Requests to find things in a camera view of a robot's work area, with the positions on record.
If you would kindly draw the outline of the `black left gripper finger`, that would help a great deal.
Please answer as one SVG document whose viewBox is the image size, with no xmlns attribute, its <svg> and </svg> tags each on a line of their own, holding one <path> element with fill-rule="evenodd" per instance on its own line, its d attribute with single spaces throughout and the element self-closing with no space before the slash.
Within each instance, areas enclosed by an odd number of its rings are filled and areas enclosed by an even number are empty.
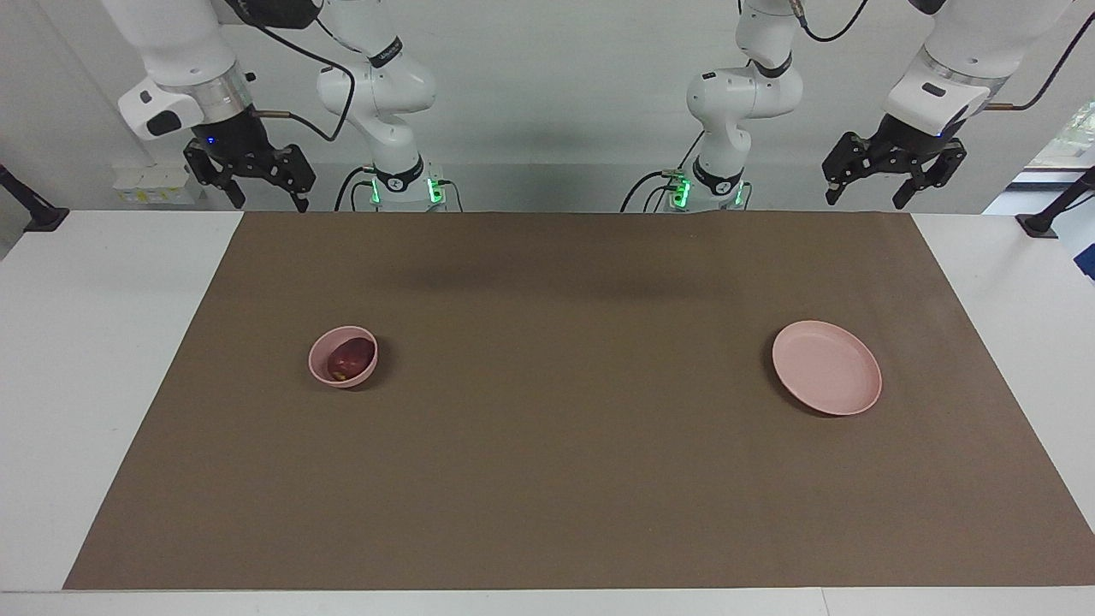
<svg viewBox="0 0 1095 616">
<path fill-rule="evenodd" d="M 834 206 L 849 184 L 868 178 L 875 173 L 871 155 L 871 138 L 854 132 L 842 135 L 822 161 L 826 179 L 826 204 Z"/>
<path fill-rule="evenodd" d="M 950 176 L 961 167 L 966 156 L 967 151 L 961 141 L 948 141 L 938 155 L 932 156 L 927 161 L 930 163 L 927 167 L 918 156 L 899 152 L 894 172 L 896 175 L 906 175 L 906 181 L 898 188 L 898 191 L 895 191 L 894 207 L 897 210 L 903 210 L 919 191 L 946 187 L 946 184 L 950 182 Z"/>
</svg>

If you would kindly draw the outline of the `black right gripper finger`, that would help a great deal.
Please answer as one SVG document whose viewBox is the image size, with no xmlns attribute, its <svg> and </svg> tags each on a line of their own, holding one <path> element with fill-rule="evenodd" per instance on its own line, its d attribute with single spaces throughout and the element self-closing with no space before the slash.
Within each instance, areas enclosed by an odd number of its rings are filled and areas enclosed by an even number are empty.
<svg viewBox="0 0 1095 616">
<path fill-rule="evenodd" d="M 195 176 L 201 186 L 212 186 L 216 190 L 223 191 L 232 207 L 237 210 L 242 210 L 246 202 L 246 196 L 241 190 L 241 187 L 239 187 L 234 178 L 234 172 L 231 168 L 228 168 L 227 165 L 217 168 L 214 160 L 208 155 L 208 152 L 199 141 L 189 141 L 184 148 L 183 155 L 186 159 L 192 175 Z"/>
<path fill-rule="evenodd" d="M 298 213 L 309 210 L 308 194 L 316 183 L 316 172 L 299 146 L 263 149 L 257 154 L 257 168 L 263 181 L 289 196 Z"/>
</svg>

